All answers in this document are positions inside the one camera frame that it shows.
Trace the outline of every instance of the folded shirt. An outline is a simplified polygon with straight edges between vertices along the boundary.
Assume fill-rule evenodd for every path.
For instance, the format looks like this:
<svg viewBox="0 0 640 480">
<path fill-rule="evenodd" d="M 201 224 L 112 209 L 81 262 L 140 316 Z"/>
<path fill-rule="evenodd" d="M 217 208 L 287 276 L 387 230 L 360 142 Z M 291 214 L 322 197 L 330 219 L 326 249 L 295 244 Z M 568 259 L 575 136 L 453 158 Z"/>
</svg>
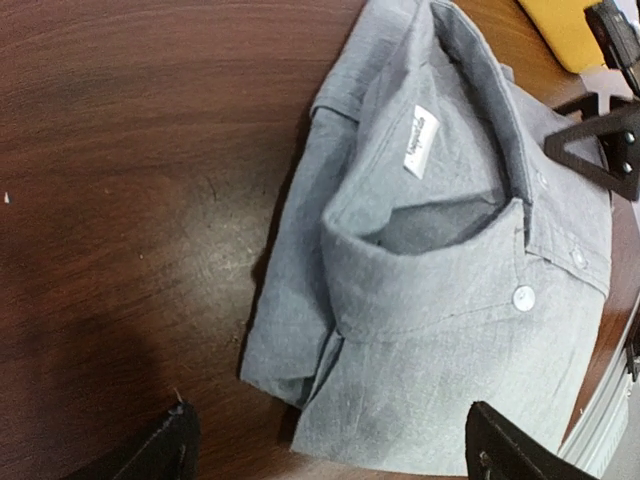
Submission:
<svg viewBox="0 0 640 480">
<path fill-rule="evenodd" d="M 302 410 L 293 450 L 465 475 L 478 400 L 559 448 L 610 196 L 544 155 L 570 121 L 511 80 L 451 2 L 366 4 L 313 105 L 241 370 Z M 571 149 L 602 164 L 595 141 Z"/>
</svg>

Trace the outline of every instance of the yellow object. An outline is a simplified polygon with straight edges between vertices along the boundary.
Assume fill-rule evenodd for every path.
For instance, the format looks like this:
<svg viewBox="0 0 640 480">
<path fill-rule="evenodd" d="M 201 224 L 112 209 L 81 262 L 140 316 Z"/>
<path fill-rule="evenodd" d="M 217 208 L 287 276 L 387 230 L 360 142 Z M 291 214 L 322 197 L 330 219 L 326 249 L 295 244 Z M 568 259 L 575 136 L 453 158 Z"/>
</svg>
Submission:
<svg viewBox="0 0 640 480">
<path fill-rule="evenodd" d="M 518 0 L 564 68 L 580 73 L 604 57 L 584 18 L 597 0 Z"/>
</svg>

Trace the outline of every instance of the white button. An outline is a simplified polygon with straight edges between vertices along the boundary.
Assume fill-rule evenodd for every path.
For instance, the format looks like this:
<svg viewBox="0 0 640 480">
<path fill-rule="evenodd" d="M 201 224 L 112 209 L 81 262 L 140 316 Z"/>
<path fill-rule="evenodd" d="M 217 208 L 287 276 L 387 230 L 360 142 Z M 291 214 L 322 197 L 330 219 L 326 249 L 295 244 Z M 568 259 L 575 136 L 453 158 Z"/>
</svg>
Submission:
<svg viewBox="0 0 640 480">
<path fill-rule="evenodd" d="M 528 285 L 516 288 L 513 292 L 513 306 L 521 312 L 528 312 L 536 304 L 536 292 Z"/>
<path fill-rule="evenodd" d="M 578 268 L 587 268 L 587 264 L 589 262 L 584 258 L 584 254 L 579 247 L 576 247 L 571 251 L 571 257 L 573 258 L 573 263 L 575 263 Z"/>
<path fill-rule="evenodd" d="M 536 177 L 538 177 L 538 182 L 540 183 L 540 185 L 542 185 L 542 188 L 544 188 L 545 190 L 549 188 L 549 182 L 547 182 L 547 178 L 542 175 L 542 173 L 538 172 Z"/>
</svg>

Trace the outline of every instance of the table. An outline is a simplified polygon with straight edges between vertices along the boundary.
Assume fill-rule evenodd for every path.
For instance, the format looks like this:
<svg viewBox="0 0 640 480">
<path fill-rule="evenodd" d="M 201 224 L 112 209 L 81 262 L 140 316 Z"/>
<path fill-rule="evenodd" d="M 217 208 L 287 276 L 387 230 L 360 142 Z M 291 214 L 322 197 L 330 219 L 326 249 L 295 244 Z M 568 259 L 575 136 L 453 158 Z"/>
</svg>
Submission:
<svg viewBox="0 0 640 480">
<path fill-rule="evenodd" d="M 515 2 L 458 3 L 525 89 L 549 104 L 582 91 Z M 289 453 L 291 412 L 237 380 L 274 208 L 362 4 L 0 0 L 0 479 L 77 469 L 174 389 L 202 419 L 200 479 L 405 478 Z M 576 412 L 640 285 L 615 203 Z"/>
</svg>

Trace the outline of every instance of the white label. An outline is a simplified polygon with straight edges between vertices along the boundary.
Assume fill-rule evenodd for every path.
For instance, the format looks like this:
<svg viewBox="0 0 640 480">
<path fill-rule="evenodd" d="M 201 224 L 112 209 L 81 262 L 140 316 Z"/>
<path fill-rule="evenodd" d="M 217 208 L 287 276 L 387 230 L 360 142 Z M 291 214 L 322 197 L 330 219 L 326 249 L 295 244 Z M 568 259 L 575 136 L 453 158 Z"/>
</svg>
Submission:
<svg viewBox="0 0 640 480">
<path fill-rule="evenodd" d="M 424 169 L 427 166 L 427 158 L 433 139 L 436 136 L 440 122 L 436 117 L 420 105 L 416 105 L 413 112 L 413 124 L 411 125 L 411 135 L 409 145 L 404 157 L 404 168 L 422 180 Z"/>
</svg>

